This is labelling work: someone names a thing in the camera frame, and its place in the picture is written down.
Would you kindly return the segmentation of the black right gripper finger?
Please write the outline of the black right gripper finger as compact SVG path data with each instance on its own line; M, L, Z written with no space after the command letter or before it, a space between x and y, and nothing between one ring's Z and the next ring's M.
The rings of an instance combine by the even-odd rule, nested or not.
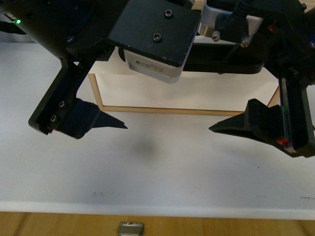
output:
M313 157L315 133L309 108L306 78L278 74L279 105L268 107L257 99L248 101L245 111L220 121L209 130L262 142L290 157Z

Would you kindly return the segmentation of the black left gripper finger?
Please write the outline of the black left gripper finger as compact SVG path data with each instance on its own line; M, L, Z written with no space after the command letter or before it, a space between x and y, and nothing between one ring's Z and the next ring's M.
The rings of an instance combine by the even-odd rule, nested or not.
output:
M125 123L76 97L94 60L62 60L62 68L29 119L29 126L48 135L54 130L81 139L93 128L126 129Z

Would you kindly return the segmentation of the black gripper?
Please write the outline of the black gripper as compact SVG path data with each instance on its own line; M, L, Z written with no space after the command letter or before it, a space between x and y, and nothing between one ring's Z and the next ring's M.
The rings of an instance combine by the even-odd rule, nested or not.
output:
M204 6L233 11L237 2L208 0ZM203 11L190 5L189 0L3 0L0 12L11 26L62 60L108 60L116 46L180 67ZM305 11L297 0L254 0L249 15L274 22L271 38L283 37L283 46L265 63L273 69L294 68L313 83L314 12Z

